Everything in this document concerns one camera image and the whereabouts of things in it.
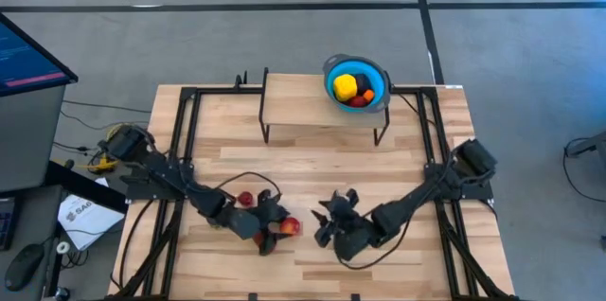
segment computer mouse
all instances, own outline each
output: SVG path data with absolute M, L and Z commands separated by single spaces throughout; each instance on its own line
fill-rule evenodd
M 29 244 L 23 248 L 10 263 L 4 275 L 4 285 L 9 291 L 17 292 L 23 289 L 31 280 L 45 256 L 42 244 Z

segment red fruit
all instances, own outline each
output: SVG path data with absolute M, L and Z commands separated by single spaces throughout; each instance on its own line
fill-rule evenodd
M 296 235 L 301 229 L 301 223 L 293 217 L 287 217 L 280 225 L 280 233 Z
M 364 97 L 352 97 L 348 101 L 349 107 L 360 108 L 360 107 L 365 107 L 367 104 L 368 104 L 368 102 L 366 101 L 366 99 Z
M 253 204 L 253 201 L 254 201 L 253 194 L 248 191 L 244 191 L 238 196 L 238 202 L 240 202 L 240 204 L 242 204 L 242 206 L 245 206 L 245 207 L 251 206 Z

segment concrete floor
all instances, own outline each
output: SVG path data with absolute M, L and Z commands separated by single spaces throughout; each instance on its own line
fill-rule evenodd
M 1 6 L 153 5 L 373 0 L 0 0 Z M 415 2 L 416 0 L 397 0 Z M 435 2 L 606 0 L 429 0 Z M 160 83 L 231 82 L 264 66 L 319 72 L 336 52 L 368 56 L 398 83 L 430 83 L 417 10 L 289 12 L 10 13 L 9 18 L 80 76 L 67 98 L 150 109 Z M 535 300 L 603 300 L 606 205 L 565 181 L 563 145 L 604 131 L 606 10 L 432 11 L 446 83 L 463 84 L 477 136 L 499 160 L 493 180 L 516 292 Z M 66 105 L 101 125 L 147 115 Z M 104 134 L 61 119 L 56 140 L 93 146 Z M 73 154 L 53 152 L 58 159 Z M 594 153 L 569 162 L 573 180 L 606 198 Z M 119 235 L 62 274 L 76 299 L 107 291 Z

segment white paper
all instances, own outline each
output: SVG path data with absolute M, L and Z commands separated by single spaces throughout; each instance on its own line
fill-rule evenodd
M 105 178 L 99 178 L 96 182 L 107 186 Z M 119 212 L 99 206 L 78 196 L 70 195 L 61 203 L 57 220 L 67 231 L 67 236 L 78 250 L 85 250 L 103 234 L 88 235 L 68 230 L 82 230 L 93 234 L 102 233 L 123 218 L 124 215 Z

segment computer monitor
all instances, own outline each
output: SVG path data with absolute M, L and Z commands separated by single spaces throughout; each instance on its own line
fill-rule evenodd
M 69 68 L 0 13 L 0 97 L 77 81 Z

